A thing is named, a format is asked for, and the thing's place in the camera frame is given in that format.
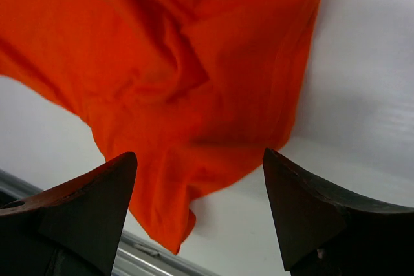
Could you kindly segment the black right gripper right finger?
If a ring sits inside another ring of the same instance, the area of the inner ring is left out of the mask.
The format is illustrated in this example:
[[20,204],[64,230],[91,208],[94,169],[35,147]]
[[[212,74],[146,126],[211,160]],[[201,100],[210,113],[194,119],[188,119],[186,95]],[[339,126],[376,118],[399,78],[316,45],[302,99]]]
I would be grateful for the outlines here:
[[354,193],[272,149],[263,170],[285,271],[413,274],[413,208]]

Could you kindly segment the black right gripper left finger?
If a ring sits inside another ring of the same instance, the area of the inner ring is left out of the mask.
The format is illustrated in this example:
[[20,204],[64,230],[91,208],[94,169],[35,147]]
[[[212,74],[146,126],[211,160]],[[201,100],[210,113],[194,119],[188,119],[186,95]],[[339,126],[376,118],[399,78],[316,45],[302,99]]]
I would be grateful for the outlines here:
[[126,152],[1,208],[2,275],[110,275],[135,183]]

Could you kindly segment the orange t shirt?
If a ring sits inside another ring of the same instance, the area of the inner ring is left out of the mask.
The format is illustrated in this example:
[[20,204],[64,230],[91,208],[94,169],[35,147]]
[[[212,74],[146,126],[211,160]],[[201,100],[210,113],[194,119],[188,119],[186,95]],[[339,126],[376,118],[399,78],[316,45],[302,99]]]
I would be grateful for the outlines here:
[[192,201],[289,139],[320,0],[1,0],[1,74],[132,151],[130,211],[178,253]]

